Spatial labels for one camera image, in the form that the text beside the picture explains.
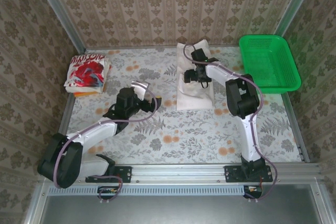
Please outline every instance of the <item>cable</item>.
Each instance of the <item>cable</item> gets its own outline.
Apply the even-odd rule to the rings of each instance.
[[[204,64],[204,65],[214,65],[214,66],[217,66],[217,67],[220,67],[222,68],[224,71],[226,71],[227,73],[231,74],[232,76],[234,77],[237,77],[237,78],[240,78],[248,83],[250,83],[253,87],[255,87],[259,94],[260,94],[260,106],[259,108],[256,110],[256,112],[254,112],[254,114],[251,116],[250,118],[250,126],[251,126],[251,133],[252,133],[252,139],[253,139],[253,144],[254,144],[254,148],[256,149],[256,152],[260,155],[260,157],[262,157],[264,160],[266,160],[274,169],[274,172],[275,172],[275,177],[274,177],[274,180],[273,180],[273,183],[271,185],[271,188],[267,191],[267,193],[263,196],[261,196],[258,200],[261,200],[261,199],[264,199],[267,195],[269,195],[269,193],[274,189],[274,186],[277,182],[277,179],[278,179],[278,170],[275,166],[275,164],[273,162],[271,162],[267,157],[265,157],[259,150],[258,146],[257,146],[257,141],[256,141],[256,137],[255,137],[255,133],[254,133],[254,130],[253,130],[253,118],[257,116],[258,112],[261,110],[261,108],[263,107],[264,105],[264,97],[263,97],[263,93],[262,91],[260,90],[260,88],[258,87],[258,85],[256,85],[253,81],[247,79],[246,77],[244,76],[241,76],[237,73],[234,73],[233,71],[227,69],[226,67],[224,67],[220,62],[218,61],[215,61],[215,62],[204,62],[204,61],[196,61],[196,60],[193,60],[192,58],[188,57],[187,54],[185,53],[185,48],[187,46],[192,46],[195,49],[195,46],[194,45],[189,45],[189,44],[185,44],[184,47],[183,47],[183,54],[184,54],[184,57],[187,58],[188,60],[190,60],[192,63],[197,63],[197,64]]]
[[[263,187],[262,187],[262,186],[263,186],[262,184],[263,184],[263,181],[262,181],[262,177],[260,176],[260,184],[259,184],[259,187],[261,188],[261,192],[263,192],[263,191],[262,191],[262,190],[263,190],[263,189],[262,189],[262,188],[263,188]]]
[[[203,89],[206,89],[207,87],[209,87],[209,83],[206,82],[206,87],[205,87],[205,86],[203,86],[203,83],[201,82],[201,86],[202,86]]]
[[[74,140],[76,139],[77,137],[85,134],[86,132],[94,129],[95,127],[101,127],[103,126],[104,124],[108,124],[108,123],[139,123],[139,122],[143,122],[143,121],[146,121],[148,120],[149,118],[151,118],[154,113],[157,111],[157,107],[158,107],[158,102],[155,98],[155,95],[152,93],[152,91],[150,91],[148,88],[146,88],[145,86],[141,85],[141,84],[138,84],[138,83],[133,83],[134,85],[137,85],[137,86],[140,86],[142,88],[144,88],[146,90],[146,92],[148,92],[151,97],[153,98],[154,100],[154,103],[155,103],[155,107],[154,107],[154,111],[149,115],[147,116],[146,118],[143,118],[143,119],[134,119],[134,120],[106,120],[106,121],[103,121],[103,122],[97,122],[96,124],[93,124],[92,126],[84,129],[83,131],[81,132],[78,132],[76,135],[74,135],[72,138],[70,138],[62,147],[62,149],[60,150],[58,156],[57,156],[57,159],[56,159],[56,162],[55,162],[55,168],[54,168],[54,173],[53,173],[53,181],[54,181],[54,185],[56,188],[61,188],[58,183],[57,183],[57,170],[58,170],[58,166],[59,166],[59,162],[62,158],[62,155],[63,153],[65,152],[66,148],[68,147],[68,145]]]
[[[253,197],[251,194],[245,193],[246,196],[248,196],[250,199],[255,199],[257,200],[255,197]]]
[[[119,180],[120,182],[120,186],[117,190],[117,192],[115,193],[115,195],[112,196],[112,198],[108,199],[108,200],[105,200],[105,201],[111,201],[111,200],[114,200],[117,195],[121,192],[121,189],[122,189],[122,185],[123,185],[123,181],[122,181],[122,178],[118,177],[118,176],[113,176],[113,175],[110,175],[110,176],[91,176],[93,178],[116,178],[117,180]],[[110,187],[103,187],[100,189],[99,191],[99,194],[98,194],[98,198],[100,199],[100,202],[102,202],[104,199],[101,197],[101,194],[103,191],[107,190],[107,189],[111,189]]]

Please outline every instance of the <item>wallpaper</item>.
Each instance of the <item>wallpaper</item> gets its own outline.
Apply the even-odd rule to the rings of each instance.
[[[47,0],[0,0],[0,223],[20,223],[75,54]]]
[[[290,0],[61,0],[85,47],[237,44],[272,34]]]
[[[336,202],[336,0],[304,0],[285,34],[302,78],[290,95],[312,161]]]

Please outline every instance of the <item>floral table cover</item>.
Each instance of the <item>floral table cover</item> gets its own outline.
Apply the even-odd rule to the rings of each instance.
[[[68,133],[99,120],[115,103],[122,87],[133,80],[150,83],[162,97],[162,105],[151,119],[130,123],[121,133],[92,147],[117,164],[187,164],[240,162],[240,132],[226,104],[226,91],[214,82],[213,110],[176,110],[176,48],[95,50],[112,62],[103,94],[76,98]],[[213,57],[243,73],[238,47],[211,48]],[[274,162],[301,161],[286,110],[279,94],[266,94],[257,118],[260,148]],[[133,118],[144,118],[139,112]]]

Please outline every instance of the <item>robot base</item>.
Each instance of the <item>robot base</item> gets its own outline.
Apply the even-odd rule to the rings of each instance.
[[[109,163],[109,167],[107,168],[105,174],[103,176],[117,176],[122,179],[124,183],[130,183],[132,178],[132,166],[116,166],[116,163],[101,154],[97,154],[97,156],[105,159]],[[86,183],[118,183],[119,181],[116,178],[94,178],[87,177],[85,179]]]
[[[272,182],[271,168],[260,158],[256,161],[246,161],[241,157],[241,165],[224,166],[225,181],[236,182]]]

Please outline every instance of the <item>black bracket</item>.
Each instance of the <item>black bracket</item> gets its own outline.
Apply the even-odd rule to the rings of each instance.
[[[253,81],[250,74],[245,74],[243,77]],[[225,83],[227,107],[234,116],[245,119],[247,115],[257,111],[259,106],[259,97],[257,90],[249,82],[240,78],[228,80]]]
[[[253,198],[258,199],[263,194],[262,190],[263,189],[260,185],[259,186],[244,186],[245,195],[243,195],[243,197],[246,198],[246,199],[253,199]]]
[[[191,56],[193,60],[195,61],[200,61],[200,62],[214,62],[218,61],[216,58],[210,58],[205,55],[204,51],[202,48],[196,49],[191,53]],[[191,81],[198,81],[201,83],[203,88],[208,87],[208,83],[212,81],[210,77],[206,75],[206,65],[205,64],[200,64],[200,63],[195,63],[196,69],[189,69],[184,72],[184,82],[185,83],[190,83]]]
[[[97,194],[101,193],[101,194],[111,194],[111,196],[109,195],[101,195],[100,198],[104,199],[104,200],[109,200],[113,197],[114,194],[117,193],[117,191],[119,190],[119,186],[99,186],[97,188]]]
[[[227,165],[224,166],[225,181],[227,183],[237,182],[273,182],[271,168],[266,165],[263,168],[251,174],[248,178],[245,177],[241,165]]]
[[[117,176],[122,179],[123,183],[130,183],[132,178],[132,166],[116,166],[115,161],[106,157],[102,154],[97,154],[97,156],[105,159],[109,163],[105,174],[103,176]],[[119,180],[116,178],[94,178],[87,177],[85,179],[87,183],[118,183]]]
[[[139,110],[144,112],[153,112],[155,109],[156,99],[157,107],[161,106],[162,98],[152,98],[151,102],[147,100],[140,100],[138,95],[134,92],[134,88],[122,88],[117,95],[117,102],[113,104],[107,113],[103,115],[104,118],[112,120],[124,119],[128,120],[131,116],[135,115]],[[116,135],[121,132],[126,126],[127,122],[118,122]]]

